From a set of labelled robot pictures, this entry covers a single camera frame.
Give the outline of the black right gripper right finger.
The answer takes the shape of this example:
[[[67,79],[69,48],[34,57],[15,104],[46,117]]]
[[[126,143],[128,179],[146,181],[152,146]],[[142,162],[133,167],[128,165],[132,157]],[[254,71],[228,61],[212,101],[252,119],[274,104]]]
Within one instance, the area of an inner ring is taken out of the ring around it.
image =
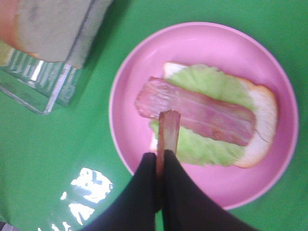
[[[255,231],[221,208],[191,180],[175,154],[164,153],[163,221],[166,231]]]

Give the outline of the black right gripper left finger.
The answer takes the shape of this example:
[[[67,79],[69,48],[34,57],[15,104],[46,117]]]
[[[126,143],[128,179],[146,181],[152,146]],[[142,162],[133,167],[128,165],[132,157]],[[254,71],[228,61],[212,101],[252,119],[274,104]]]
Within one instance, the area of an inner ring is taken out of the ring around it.
[[[145,153],[122,193],[84,231],[154,231],[156,155]]]

